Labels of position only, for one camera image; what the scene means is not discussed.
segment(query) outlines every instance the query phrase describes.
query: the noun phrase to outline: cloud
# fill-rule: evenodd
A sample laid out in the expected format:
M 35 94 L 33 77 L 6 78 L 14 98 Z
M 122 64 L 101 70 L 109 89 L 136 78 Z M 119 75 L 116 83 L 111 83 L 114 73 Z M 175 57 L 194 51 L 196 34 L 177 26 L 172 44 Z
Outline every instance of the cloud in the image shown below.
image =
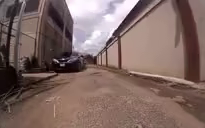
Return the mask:
M 67 0 L 74 19 L 74 49 L 97 54 L 138 0 Z

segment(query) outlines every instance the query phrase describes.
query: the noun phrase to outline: concrete road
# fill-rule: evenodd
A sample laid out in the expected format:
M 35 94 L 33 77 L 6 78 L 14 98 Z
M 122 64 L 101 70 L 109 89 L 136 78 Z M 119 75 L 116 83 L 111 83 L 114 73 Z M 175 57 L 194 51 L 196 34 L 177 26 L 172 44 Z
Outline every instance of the concrete road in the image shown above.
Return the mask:
M 149 84 L 95 68 L 59 74 L 37 85 L 56 88 L 27 92 L 11 113 L 0 111 L 0 128 L 205 128 L 160 90 L 141 87 Z

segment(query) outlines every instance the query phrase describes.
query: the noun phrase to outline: dirt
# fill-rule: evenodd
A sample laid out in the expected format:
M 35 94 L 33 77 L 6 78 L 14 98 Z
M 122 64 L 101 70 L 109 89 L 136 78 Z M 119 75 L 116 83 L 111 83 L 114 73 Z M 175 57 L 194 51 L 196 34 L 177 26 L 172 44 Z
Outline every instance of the dirt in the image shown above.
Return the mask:
M 205 128 L 205 97 L 194 90 L 96 68 L 36 86 L 0 110 L 0 128 Z

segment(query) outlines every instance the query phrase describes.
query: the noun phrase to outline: building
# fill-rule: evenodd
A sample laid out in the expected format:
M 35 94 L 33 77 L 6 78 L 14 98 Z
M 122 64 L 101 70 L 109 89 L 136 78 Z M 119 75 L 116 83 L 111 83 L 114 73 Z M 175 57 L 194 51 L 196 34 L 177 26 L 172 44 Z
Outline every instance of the building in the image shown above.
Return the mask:
M 205 81 L 205 0 L 140 0 L 97 63 Z
M 7 20 L 11 16 L 13 6 L 11 4 L 7 8 Z M 14 34 L 17 17 L 13 25 Z M 63 52 L 72 52 L 73 19 L 65 0 L 27 0 L 21 32 L 19 57 L 35 56 L 40 66 L 44 66 L 44 62 L 50 63 L 53 57 Z M 11 64 L 13 51 L 14 41 L 11 42 L 10 48 Z

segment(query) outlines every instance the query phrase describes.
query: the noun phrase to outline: car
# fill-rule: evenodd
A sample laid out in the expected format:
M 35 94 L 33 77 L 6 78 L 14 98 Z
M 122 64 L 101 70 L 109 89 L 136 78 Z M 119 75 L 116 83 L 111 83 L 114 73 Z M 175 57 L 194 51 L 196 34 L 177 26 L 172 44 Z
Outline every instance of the car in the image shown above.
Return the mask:
M 85 68 L 85 59 L 82 55 L 62 55 L 58 58 L 53 58 L 51 62 L 51 70 L 55 72 L 76 71 L 80 72 Z

